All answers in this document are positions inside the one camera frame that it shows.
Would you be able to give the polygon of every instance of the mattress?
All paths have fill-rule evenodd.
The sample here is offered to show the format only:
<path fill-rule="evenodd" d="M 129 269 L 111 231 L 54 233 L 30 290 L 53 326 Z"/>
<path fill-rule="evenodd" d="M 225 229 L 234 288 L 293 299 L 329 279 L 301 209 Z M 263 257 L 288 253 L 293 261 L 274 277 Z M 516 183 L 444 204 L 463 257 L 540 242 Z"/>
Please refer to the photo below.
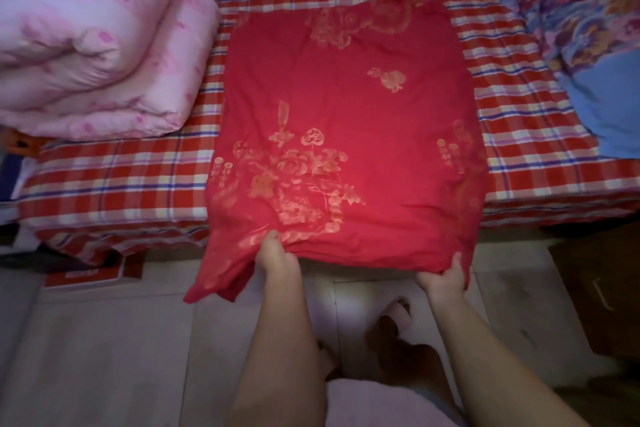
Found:
<path fill-rule="evenodd" d="M 25 225 L 88 263 L 116 249 L 207 238 L 204 188 L 223 109 L 222 75 L 239 12 L 353 5 L 365 0 L 215 0 L 223 13 L 185 127 L 156 139 L 53 144 L 20 195 Z M 602 158 L 522 20 L 499 0 L 440 0 L 474 75 L 491 190 L 484 226 L 548 225 L 640 208 L 640 161 Z"/>

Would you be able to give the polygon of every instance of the wooden cabinet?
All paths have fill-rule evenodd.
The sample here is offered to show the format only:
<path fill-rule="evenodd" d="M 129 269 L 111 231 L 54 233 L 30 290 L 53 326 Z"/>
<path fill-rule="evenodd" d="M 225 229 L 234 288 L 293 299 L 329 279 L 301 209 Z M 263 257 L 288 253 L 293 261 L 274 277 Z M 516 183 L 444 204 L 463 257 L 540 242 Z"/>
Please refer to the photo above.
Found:
<path fill-rule="evenodd" d="M 640 223 L 549 248 L 591 349 L 640 358 Z"/>

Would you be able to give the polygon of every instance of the bed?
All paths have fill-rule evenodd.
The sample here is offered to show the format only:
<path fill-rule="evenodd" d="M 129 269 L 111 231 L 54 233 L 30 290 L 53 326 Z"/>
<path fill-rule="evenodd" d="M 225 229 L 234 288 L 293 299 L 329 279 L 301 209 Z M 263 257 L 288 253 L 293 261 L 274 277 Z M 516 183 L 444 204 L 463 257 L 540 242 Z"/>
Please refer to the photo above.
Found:
<path fill-rule="evenodd" d="M 193 114 L 156 139 L 59 142 L 19 198 L 23 224 L 99 264 L 153 246 L 206 243 L 204 188 L 223 110 L 225 54 L 238 12 L 364 0 L 215 0 L 224 20 Z M 640 161 L 602 158 L 522 20 L 499 0 L 441 0 L 474 75 L 491 172 L 483 226 L 550 225 L 640 209 Z"/>

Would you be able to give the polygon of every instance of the pink clothing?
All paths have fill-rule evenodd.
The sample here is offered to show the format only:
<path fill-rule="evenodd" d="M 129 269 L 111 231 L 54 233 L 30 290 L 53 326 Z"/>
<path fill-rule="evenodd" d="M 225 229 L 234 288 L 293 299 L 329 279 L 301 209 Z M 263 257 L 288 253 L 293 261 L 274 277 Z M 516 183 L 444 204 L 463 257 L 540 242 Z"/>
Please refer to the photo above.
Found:
<path fill-rule="evenodd" d="M 326 427 L 456 427 L 434 404 L 414 391 L 376 382 L 327 383 Z"/>
<path fill-rule="evenodd" d="M 120 80 L 171 0 L 0 0 L 2 108 L 41 108 Z"/>
<path fill-rule="evenodd" d="M 213 0 L 172 0 L 131 75 L 41 108 L 0 108 L 0 123 L 29 135 L 69 140 L 152 137 L 179 130 L 191 113 L 219 23 Z"/>

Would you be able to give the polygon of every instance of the tiled floor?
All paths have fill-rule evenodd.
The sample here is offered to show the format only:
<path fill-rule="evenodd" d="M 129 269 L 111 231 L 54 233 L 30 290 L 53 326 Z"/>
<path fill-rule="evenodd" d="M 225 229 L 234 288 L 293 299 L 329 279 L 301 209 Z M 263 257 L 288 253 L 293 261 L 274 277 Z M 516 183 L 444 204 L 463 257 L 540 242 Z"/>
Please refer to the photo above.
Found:
<path fill-rule="evenodd" d="M 552 386 L 615 371 L 615 362 L 590 351 L 547 246 L 544 240 L 478 245 L 469 302 Z M 11 368 L 0 426 L 221 425 L 258 318 L 262 277 L 234 304 L 209 297 L 185 305 L 197 255 L 168 258 L 147 263 L 139 284 L 40 293 Z M 303 269 L 314 330 L 340 354 L 347 374 L 376 377 L 362 333 L 397 296 L 412 304 L 404 338 L 432 344 L 446 359 L 410 275 L 308 262 Z"/>

